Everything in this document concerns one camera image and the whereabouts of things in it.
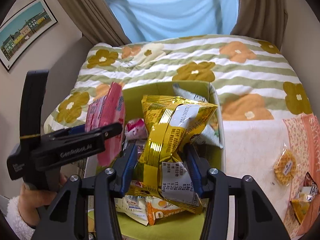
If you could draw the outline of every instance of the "striped quilt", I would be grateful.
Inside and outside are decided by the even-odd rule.
[[[122,47],[97,44],[89,51],[74,89],[47,118],[44,130],[84,124],[88,105],[105,95],[112,82],[128,89],[171,80],[212,82],[223,120],[312,113],[299,78],[275,45],[242,36],[204,35]]]

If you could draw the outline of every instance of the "picture frame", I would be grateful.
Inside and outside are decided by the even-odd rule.
[[[57,23],[45,0],[34,0],[0,27],[0,61],[9,72],[17,59]]]

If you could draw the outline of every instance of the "white fluffy sleeve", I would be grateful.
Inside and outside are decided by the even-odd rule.
[[[35,230],[29,227],[20,216],[18,201],[19,196],[10,199],[6,220],[21,240],[30,240]]]

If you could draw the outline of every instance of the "blue fabric sheet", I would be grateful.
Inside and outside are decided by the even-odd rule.
[[[106,0],[132,43],[230,34],[238,0]]]

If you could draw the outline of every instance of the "yellow stripe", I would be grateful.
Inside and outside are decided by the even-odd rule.
[[[38,137],[38,136],[41,136],[41,134],[37,133],[37,134],[30,134],[30,135],[22,135],[20,136],[20,139],[29,139],[29,138]]]

